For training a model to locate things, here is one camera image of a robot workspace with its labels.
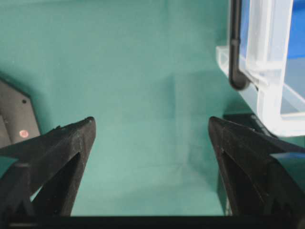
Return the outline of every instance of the transparent plastic bin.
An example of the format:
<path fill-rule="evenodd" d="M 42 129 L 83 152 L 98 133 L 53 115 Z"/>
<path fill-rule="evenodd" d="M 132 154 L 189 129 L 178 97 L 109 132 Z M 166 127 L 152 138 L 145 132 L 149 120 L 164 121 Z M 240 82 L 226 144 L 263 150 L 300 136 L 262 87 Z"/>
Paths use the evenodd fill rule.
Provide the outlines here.
<path fill-rule="evenodd" d="M 305 135 L 305 0 L 243 0 L 240 36 L 241 96 L 274 135 Z M 229 46 L 216 58 L 228 76 Z"/>

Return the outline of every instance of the green cloth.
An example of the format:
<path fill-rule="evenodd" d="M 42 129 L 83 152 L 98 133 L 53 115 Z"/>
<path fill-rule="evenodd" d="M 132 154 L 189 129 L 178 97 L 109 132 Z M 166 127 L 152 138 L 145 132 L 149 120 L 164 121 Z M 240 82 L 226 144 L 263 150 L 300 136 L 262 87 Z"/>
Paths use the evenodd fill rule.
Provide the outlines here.
<path fill-rule="evenodd" d="M 43 133 L 94 116 L 73 215 L 221 215 L 208 119 L 249 111 L 215 61 L 227 0 L 2 0 L 0 71 Z"/>
<path fill-rule="evenodd" d="M 9 169 L 9 167 L 16 162 L 17 159 L 6 156 L 0 156 L 0 178 Z"/>

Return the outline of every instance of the teal fabric background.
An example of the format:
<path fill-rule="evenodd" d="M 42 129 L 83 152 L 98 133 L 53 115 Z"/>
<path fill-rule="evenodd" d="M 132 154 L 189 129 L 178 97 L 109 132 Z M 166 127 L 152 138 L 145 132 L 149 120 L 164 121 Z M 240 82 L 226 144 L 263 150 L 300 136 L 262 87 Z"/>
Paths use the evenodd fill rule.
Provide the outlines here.
<path fill-rule="evenodd" d="M 94 116 L 73 215 L 220 215 L 210 116 L 249 111 L 215 61 L 227 0 L 2 0 L 0 71 L 46 133 Z"/>

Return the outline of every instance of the clear plastic container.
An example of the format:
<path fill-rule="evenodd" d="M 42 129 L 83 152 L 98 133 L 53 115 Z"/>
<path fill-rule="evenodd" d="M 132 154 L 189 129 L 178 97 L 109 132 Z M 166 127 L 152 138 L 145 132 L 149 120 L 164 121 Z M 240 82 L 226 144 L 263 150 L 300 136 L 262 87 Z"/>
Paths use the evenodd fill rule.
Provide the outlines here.
<path fill-rule="evenodd" d="M 240 91 L 270 132 L 305 135 L 305 0 L 243 0 L 239 69 L 251 80 Z M 228 75 L 229 47 L 216 48 Z"/>

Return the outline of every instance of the blue panel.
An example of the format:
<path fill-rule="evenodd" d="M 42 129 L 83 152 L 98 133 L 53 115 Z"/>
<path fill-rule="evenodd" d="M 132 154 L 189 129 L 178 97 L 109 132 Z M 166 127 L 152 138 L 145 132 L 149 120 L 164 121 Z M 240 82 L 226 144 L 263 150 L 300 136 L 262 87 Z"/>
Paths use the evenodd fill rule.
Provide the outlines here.
<path fill-rule="evenodd" d="M 305 57 L 305 0 L 294 0 L 288 59 Z"/>
<path fill-rule="evenodd" d="M 248 45 L 248 30 L 249 30 L 249 12 L 250 0 L 243 0 L 242 2 L 242 21 L 240 30 L 240 54 L 246 57 Z"/>

